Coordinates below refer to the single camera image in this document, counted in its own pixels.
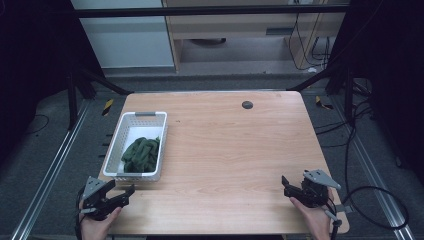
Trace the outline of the black horizontal frame bar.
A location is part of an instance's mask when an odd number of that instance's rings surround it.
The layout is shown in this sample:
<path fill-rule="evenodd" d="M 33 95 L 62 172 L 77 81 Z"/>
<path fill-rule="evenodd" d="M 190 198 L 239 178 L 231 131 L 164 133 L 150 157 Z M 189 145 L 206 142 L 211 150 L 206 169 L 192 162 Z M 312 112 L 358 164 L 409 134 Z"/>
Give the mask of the black horizontal frame bar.
<path fill-rule="evenodd" d="M 107 17 L 156 17 L 156 16 L 201 16 L 201 15 L 245 15 L 245 14 L 298 14 L 347 12 L 349 4 L 324 5 L 249 5 L 249 6 L 200 6 L 131 9 L 82 9 L 74 10 L 78 18 Z"/>

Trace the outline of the white cabinet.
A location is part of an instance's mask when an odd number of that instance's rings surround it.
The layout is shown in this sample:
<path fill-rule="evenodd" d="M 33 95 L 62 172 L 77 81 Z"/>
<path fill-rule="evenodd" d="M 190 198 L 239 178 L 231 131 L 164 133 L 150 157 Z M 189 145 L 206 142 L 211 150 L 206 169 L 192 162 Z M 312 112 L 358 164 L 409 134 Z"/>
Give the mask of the white cabinet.
<path fill-rule="evenodd" d="M 76 10 L 162 7 L 161 0 L 71 0 Z M 103 69 L 173 67 L 164 17 L 81 18 Z"/>

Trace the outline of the dark green cloth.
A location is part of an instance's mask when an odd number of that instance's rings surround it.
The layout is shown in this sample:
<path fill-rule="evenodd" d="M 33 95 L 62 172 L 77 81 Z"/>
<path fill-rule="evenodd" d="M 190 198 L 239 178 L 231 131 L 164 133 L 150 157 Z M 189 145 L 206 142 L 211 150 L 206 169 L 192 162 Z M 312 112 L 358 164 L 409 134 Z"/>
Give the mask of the dark green cloth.
<path fill-rule="evenodd" d="M 150 173 L 156 170 L 160 139 L 136 139 L 123 153 L 125 173 Z"/>

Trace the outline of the black metal frame stand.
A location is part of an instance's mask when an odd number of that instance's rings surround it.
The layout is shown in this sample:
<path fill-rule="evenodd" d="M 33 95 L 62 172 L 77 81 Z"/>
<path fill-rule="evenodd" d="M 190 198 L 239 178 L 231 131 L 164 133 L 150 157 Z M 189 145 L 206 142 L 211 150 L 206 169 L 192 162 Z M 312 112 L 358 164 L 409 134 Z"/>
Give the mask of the black metal frame stand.
<path fill-rule="evenodd" d="M 330 94 L 336 94 L 341 88 L 344 88 L 344 116 L 351 126 L 354 126 L 353 116 L 353 70 L 348 64 L 333 63 L 325 70 L 315 74 L 306 81 L 288 88 L 288 91 L 300 92 L 316 82 L 328 78 L 329 81 L 325 91 Z"/>
<path fill-rule="evenodd" d="M 69 130 L 74 128 L 78 120 L 76 90 L 80 91 L 84 99 L 93 99 L 96 96 L 96 91 L 91 84 L 92 81 L 99 83 L 100 85 L 112 90 L 119 95 L 131 94 L 131 91 L 125 90 L 109 82 L 105 77 L 91 72 L 85 68 L 71 70 L 66 77 L 69 106 Z"/>

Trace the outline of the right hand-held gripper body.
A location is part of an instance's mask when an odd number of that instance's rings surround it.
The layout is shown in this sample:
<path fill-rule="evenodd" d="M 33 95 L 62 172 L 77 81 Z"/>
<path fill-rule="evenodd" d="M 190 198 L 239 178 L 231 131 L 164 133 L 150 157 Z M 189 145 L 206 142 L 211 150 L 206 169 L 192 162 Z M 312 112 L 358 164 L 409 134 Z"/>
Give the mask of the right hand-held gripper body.
<path fill-rule="evenodd" d="M 309 208 L 320 207 L 327 203 L 329 187 L 341 189 L 341 185 L 321 169 L 305 170 L 303 176 L 301 202 Z"/>

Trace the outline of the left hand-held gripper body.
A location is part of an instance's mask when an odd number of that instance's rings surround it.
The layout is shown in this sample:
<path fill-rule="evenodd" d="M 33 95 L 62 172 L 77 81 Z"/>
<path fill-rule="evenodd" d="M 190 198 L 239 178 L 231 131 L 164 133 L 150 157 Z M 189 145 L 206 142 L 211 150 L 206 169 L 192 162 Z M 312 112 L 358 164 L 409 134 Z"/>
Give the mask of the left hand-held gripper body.
<path fill-rule="evenodd" d="M 89 177 L 83 188 L 83 206 L 80 212 L 96 221 L 104 220 L 117 207 L 124 207 L 129 204 L 129 198 L 118 199 L 117 195 L 108 198 L 106 194 L 105 199 L 100 199 L 99 190 L 105 183 L 107 182 Z"/>

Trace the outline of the white perforated plastic basket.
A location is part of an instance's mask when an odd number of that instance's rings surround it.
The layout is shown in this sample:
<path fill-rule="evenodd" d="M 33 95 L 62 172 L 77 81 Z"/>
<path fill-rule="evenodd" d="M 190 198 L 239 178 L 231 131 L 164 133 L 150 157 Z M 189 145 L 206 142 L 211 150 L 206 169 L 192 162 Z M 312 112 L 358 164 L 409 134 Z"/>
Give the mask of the white perforated plastic basket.
<path fill-rule="evenodd" d="M 166 112 L 125 112 L 118 122 L 106 155 L 103 174 L 117 181 L 158 181 L 161 175 L 167 133 Z M 138 138 L 160 139 L 156 170 L 150 173 L 125 173 L 121 157 Z"/>

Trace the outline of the light wooden desk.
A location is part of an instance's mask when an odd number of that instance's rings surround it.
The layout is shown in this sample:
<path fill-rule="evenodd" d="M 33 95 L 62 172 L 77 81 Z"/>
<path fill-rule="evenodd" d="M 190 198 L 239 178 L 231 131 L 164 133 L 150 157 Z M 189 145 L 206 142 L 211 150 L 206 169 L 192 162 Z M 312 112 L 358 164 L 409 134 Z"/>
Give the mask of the light wooden desk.
<path fill-rule="evenodd" d="M 253 5 L 347 4 L 349 0 L 161 0 L 165 7 L 211 7 Z M 312 63 L 313 43 L 335 37 L 344 13 L 289 13 L 246 15 L 194 15 L 166 18 L 174 41 L 233 37 L 282 36 L 294 64 L 303 68 Z"/>

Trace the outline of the person's right hand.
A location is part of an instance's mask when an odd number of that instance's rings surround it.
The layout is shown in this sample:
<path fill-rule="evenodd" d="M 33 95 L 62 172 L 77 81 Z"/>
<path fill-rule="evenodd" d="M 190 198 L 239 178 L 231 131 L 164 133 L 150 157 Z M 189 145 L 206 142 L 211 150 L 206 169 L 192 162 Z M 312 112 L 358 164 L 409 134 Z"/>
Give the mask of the person's right hand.
<path fill-rule="evenodd" d="M 330 240 L 330 218 L 320 208 L 308 208 L 290 197 L 291 203 L 300 211 L 314 240 Z"/>

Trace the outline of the yellow black striped floor tape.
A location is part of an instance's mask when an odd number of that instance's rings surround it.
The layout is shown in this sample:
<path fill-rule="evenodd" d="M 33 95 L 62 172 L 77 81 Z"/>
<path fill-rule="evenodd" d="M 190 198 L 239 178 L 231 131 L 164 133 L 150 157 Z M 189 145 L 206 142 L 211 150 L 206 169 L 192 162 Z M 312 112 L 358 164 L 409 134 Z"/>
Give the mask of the yellow black striped floor tape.
<path fill-rule="evenodd" d="M 315 97 L 315 104 L 316 106 L 327 109 L 327 110 L 334 109 L 331 104 L 324 104 L 319 96 Z"/>
<path fill-rule="evenodd" d="M 103 111 L 102 111 L 102 114 L 101 114 L 102 116 L 108 115 L 108 113 L 109 113 L 109 111 L 110 111 L 110 109 L 113 105 L 113 102 L 114 102 L 113 99 L 108 99 L 106 101 L 105 106 L 104 106 Z"/>

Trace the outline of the person's left hand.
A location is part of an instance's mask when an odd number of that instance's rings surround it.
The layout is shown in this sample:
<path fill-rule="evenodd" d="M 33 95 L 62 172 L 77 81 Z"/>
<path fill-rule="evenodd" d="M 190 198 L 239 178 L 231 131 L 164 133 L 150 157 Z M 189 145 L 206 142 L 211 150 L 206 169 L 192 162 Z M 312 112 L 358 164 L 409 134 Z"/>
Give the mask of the person's left hand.
<path fill-rule="evenodd" d="M 118 218 L 122 211 L 121 207 L 117 207 L 104 220 L 96 221 L 87 218 L 85 215 L 79 215 L 79 226 L 82 240 L 106 240 L 107 235 L 114 221 Z"/>

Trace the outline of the aluminium floor rail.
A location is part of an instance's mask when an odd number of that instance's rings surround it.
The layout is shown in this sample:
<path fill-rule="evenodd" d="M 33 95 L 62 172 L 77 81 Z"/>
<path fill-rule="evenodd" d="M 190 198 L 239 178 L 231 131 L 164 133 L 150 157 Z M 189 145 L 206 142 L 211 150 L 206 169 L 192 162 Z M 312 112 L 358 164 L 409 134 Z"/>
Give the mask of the aluminium floor rail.
<path fill-rule="evenodd" d="M 397 200 L 395 194 L 389 191 L 387 184 L 372 163 L 371 157 L 357 130 L 350 125 L 347 125 L 345 129 L 349 134 L 347 149 L 352 149 L 355 152 L 369 184 L 373 186 L 373 191 L 391 227 L 391 231 L 398 240 L 416 240 L 408 225 L 409 212 L 407 208 L 402 207 L 402 202 Z"/>
<path fill-rule="evenodd" d="M 90 100 L 83 100 L 80 109 L 77 112 L 77 120 L 74 126 L 66 132 L 66 135 L 56 152 L 52 163 L 50 164 L 43 180 L 41 181 L 29 207 L 21 218 L 19 224 L 12 233 L 10 240 L 27 240 L 31 230 L 45 205 L 45 202 L 51 192 L 51 189 L 62 169 L 62 166 L 75 142 L 75 139 L 86 118 L 88 109 L 91 105 Z"/>

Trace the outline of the black curtain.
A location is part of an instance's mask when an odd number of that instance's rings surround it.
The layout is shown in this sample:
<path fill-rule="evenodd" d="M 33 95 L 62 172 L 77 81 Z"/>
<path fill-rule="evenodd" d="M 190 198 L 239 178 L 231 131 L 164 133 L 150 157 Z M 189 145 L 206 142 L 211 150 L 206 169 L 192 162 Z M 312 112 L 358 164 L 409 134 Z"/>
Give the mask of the black curtain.
<path fill-rule="evenodd" d="M 67 88 L 69 71 L 103 71 L 71 0 L 0 0 L 0 166 L 38 103 Z"/>
<path fill-rule="evenodd" d="M 331 54 L 372 84 L 402 163 L 424 185 L 424 0 L 350 0 Z"/>

